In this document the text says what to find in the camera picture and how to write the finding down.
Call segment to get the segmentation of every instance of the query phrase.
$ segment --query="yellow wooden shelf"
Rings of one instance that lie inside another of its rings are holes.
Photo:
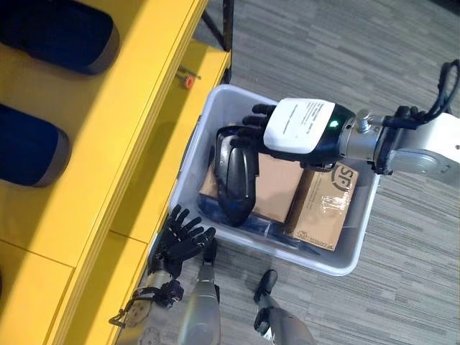
[[[37,331],[42,339],[22,342],[11,333],[2,344],[63,342],[207,1],[82,2],[109,13],[120,32],[119,56],[105,73],[80,75],[0,45],[0,103],[51,121],[73,146],[63,176],[48,188],[0,181],[0,241],[67,267],[69,279],[52,300],[57,305],[50,329]],[[7,270],[8,278],[2,272],[4,279],[22,282],[28,257]],[[24,300],[37,298],[34,290],[21,291]],[[11,308],[23,308],[11,296],[16,288],[2,295],[1,327],[11,325]],[[41,317],[33,311],[27,311],[30,318]]]
[[[104,244],[78,304],[66,345],[110,344],[115,339],[117,329],[108,319],[137,286],[147,247],[165,217],[188,138],[208,93],[219,84],[229,64],[229,54],[191,40],[180,64],[201,79],[190,90],[179,79],[172,82],[111,225],[108,244]]]
[[[0,241],[0,344],[42,344],[72,268]]]

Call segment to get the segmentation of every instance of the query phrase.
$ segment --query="cardboard box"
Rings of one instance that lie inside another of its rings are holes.
[[[256,204],[253,213],[284,223],[303,174],[298,162],[276,160],[259,154],[259,177],[256,178]],[[217,198],[217,182],[213,165],[200,190],[201,194]]]
[[[305,171],[285,234],[335,250],[359,173],[341,163],[332,172]]]

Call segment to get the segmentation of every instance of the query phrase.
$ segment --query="metal rod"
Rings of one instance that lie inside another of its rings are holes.
[[[222,49],[225,49],[225,42],[224,42],[224,36],[221,34],[219,29],[217,28],[216,24],[212,20],[212,18],[209,16],[208,12],[205,10],[203,14],[201,15],[201,19],[204,21],[204,24],[208,27],[208,29],[211,31],[213,36],[216,38]]]
[[[224,49],[230,52],[230,66],[226,69],[223,77],[224,83],[230,83],[231,65],[233,63],[233,18],[234,18],[234,0],[223,0],[222,14],[224,18]]]

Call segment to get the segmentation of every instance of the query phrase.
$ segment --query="cable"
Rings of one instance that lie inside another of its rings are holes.
[[[451,71],[456,68],[456,79],[454,85],[452,86],[452,90],[449,94],[447,94],[447,86],[449,84],[449,77]],[[434,104],[428,110],[425,111],[417,111],[416,107],[412,107],[410,112],[414,120],[416,120],[419,124],[426,124],[427,122],[434,120],[436,117],[441,115],[443,112],[451,113],[451,102],[453,101],[456,92],[459,89],[460,85],[460,60],[455,59],[451,63],[444,63],[441,72],[439,73],[439,83],[438,83],[438,98],[435,100]]]

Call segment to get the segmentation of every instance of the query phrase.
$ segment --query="white plastic bin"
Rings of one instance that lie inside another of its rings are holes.
[[[270,234],[269,224],[263,232],[251,232],[219,224],[207,218],[198,207],[199,190],[206,176],[216,131],[228,123],[240,122],[251,113],[252,106],[258,103],[276,104],[271,99],[230,85],[218,86],[209,94],[185,153],[178,183],[170,200],[170,211],[179,203],[190,210],[188,220],[200,214],[203,226],[215,227],[218,239],[250,247],[327,275],[349,274],[358,262],[379,180],[379,176],[370,170],[366,162],[343,161],[345,165],[359,171],[359,179],[334,252],[301,241],[293,240],[290,244],[280,240],[276,235]]]

